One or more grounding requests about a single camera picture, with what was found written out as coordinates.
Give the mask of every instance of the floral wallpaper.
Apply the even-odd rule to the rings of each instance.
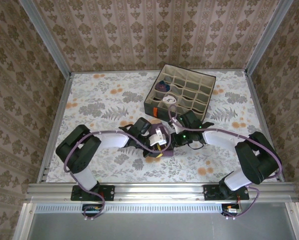
[[[243,71],[199,72],[216,76],[204,121],[245,136],[261,131]],[[92,131],[101,131],[118,130],[120,126],[134,124],[140,117],[158,123],[157,118],[146,115],[144,111],[144,100],[158,74],[159,71],[76,73],[56,146],[80,124]],[[191,147],[199,148],[200,144],[195,142]],[[46,181],[73,182],[63,166],[54,154]],[[176,148],[173,157],[145,159],[143,152],[134,147],[107,148],[97,151],[89,164],[94,176],[103,183],[218,182],[239,166],[236,153],[215,145],[205,145],[199,150],[185,145]]]
[[[34,0],[72,72],[244,69],[279,0]]]
[[[284,176],[299,198],[299,0],[294,0],[252,79]]]
[[[0,1],[0,239],[40,170],[64,78],[17,0]]]

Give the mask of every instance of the table surface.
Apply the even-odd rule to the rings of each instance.
[[[243,71],[198,72],[216,76],[204,122],[246,136],[261,131]],[[117,130],[140,117],[152,121],[153,117],[144,113],[144,100],[158,74],[159,71],[75,74],[56,146],[80,124],[101,131]],[[147,159],[134,147],[108,148],[97,151],[89,165],[103,183],[218,182],[239,166],[236,153],[214,145],[199,150],[183,146],[174,151],[174,157]],[[63,171],[63,163],[55,153],[46,181],[74,182]]]

